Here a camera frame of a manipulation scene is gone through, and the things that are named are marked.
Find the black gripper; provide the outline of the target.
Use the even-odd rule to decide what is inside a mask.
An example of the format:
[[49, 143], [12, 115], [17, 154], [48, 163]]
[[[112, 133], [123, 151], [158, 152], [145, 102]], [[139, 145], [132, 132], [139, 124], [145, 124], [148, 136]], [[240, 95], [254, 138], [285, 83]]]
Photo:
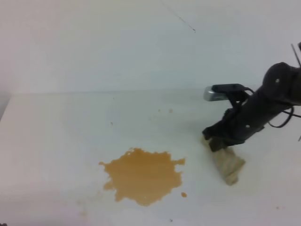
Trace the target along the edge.
[[232, 108], [223, 119], [214, 126], [202, 131], [205, 139], [210, 139], [212, 152], [227, 148], [227, 144], [242, 144], [265, 125], [265, 98], [261, 94], [253, 94], [239, 107]]

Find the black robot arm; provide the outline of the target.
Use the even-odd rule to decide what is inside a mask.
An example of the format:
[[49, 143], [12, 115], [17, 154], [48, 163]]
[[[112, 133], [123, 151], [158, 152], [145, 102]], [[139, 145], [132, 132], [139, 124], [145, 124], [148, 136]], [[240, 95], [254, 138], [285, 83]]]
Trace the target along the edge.
[[280, 128], [294, 116], [295, 106], [301, 104], [301, 68], [277, 63], [268, 69], [256, 91], [241, 84], [218, 84], [206, 88], [204, 99], [229, 100], [232, 105], [220, 121], [202, 132], [210, 150], [240, 145], [280, 113], [288, 114]]

